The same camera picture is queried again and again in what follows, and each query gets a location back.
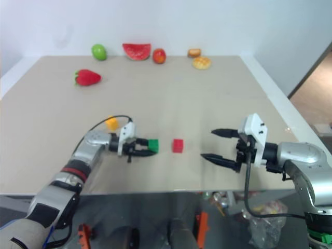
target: red ring on arm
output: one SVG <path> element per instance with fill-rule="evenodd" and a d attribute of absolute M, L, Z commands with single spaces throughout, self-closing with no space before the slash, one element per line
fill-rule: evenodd
<path fill-rule="evenodd" d="M 88 179 L 87 176 L 82 171 L 79 171 L 77 169 L 63 168 L 61 172 L 73 173 L 74 175 L 77 175 L 79 178 L 81 178 L 83 182 L 86 182 L 86 180 Z"/>

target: white wall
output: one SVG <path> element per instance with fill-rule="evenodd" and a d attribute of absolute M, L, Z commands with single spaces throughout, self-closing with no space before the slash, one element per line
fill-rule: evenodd
<path fill-rule="evenodd" d="M 332 42 L 332 1 L 273 1 L 254 55 L 289 95 Z"/>
<path fill-rule="evenodd" d="M 122 43 L 152 43 L 169 55 L 253 53 L 288 94 L 332 40 L 330 0 L 3 2 L 4 71 L 17 54 L 90 54 L 95 43 L 123 54 Z"/>

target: plastic bag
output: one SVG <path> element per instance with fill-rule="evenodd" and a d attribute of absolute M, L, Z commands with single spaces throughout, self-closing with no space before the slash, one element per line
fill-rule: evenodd
<path fill-rule="evenodd" d="M 287 213 L 288 208 L 281 201 L 271 201 L 254 209 L 260 214 Z M 243 217 L 250 222 L 249 230 L 252 238 L 249 244 L 259 249 L 270 249 L 278 245 L 281 229 L 286 223 L 286 217 L 256 218 L 247 211 L 243 211 Z"/>

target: red apple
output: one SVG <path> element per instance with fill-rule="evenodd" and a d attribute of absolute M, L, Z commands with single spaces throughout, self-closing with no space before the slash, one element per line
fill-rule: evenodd
<path fill-rule="evenodd" d="M 166 60 L 166 53 L 162 48 L 156 48 L 153 53 L 153 60 L 157 64 L 162 64 Z"/>

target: green apple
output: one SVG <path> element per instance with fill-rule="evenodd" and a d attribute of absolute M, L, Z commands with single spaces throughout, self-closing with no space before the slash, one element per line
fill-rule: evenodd
<path fill-rule="evenodd" d="M 101 44 L 95 44 L 92 46 L 92 54 L 97 60 L 104 61 L 107 58 L 106 49 Z"/>

